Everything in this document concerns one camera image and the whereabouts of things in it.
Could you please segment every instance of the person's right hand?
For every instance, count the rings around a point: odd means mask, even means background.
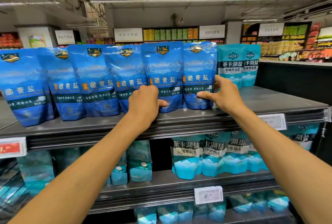
[[[220,91],[217,93],[201,91],[197,93],[197,96],[213,100],[220,109],[230,115],[245,107],[237,86],[231,80],[215,75],[214,88],[220,88]]]

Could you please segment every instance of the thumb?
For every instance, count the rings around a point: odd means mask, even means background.
[[[158,99],[158,106],[167,106],[168,105],[168,102],[164,101],[164,100],[161,100],[161,99]]]
[[[210,100],[214,101],[216,93],[211,93],[211,92],[207,92],[207,91],[200,91],[196,95],[200,98],[210,99]]]

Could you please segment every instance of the caka logo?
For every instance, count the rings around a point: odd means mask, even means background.
[[[64,59],[67,59],[69,57],[69,55],[68,55],[67,51],[63,50],[63,51],[56,52],[56,57],[64,60]]]
[[[253,58],[254,56],[255,56],[255,54],[252,53],[252,52],[249,52],[249,53],[246,54],[246,57],[249,58],[249,59]]]
[[[98,57],[102,54],[102,49],[88,49],[88,55],[91,55],[93,57]]]
[[[20,59],[20,56],[18,53],[1,54],[1,59],[9,63],[14,63]]]
[[[123,49],[120,50],[120,55],[123,55],[125,57],[129,57],[132,55],[132,49]]]
[[[197,54],[198,52],[202,51],[202,48],[199,46],[190,46],[190,51]]]
[[[157,52],[158,52],[159,54],[164,55],[164,54],[167,54],[168,51],[169,51],[169,47],[168,47],[168,46],[158,46],[158,47],[157,47]]]
[[[239,55],[237,53],[232,52],[227,57],[231,60],[234,60],[234,59],[238,58]]]

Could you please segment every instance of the forearm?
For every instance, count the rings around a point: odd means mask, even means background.
[[[247,107],[231,113],[306,223],[328,223],[332,168],[257,117]]]
[[[120,157],[143,130],[140,122],[126,114],[109,134],[31,200],[10,224],[81,223]]]

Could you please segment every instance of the person's left hand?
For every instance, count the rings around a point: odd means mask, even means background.
[[[149,128],[156,119],[160,106],[167,106],[168,103],[158,99],[158,88],[154,85],[142,85],[129,97],[128,113],[135,120],[141,122],[145,129]]]

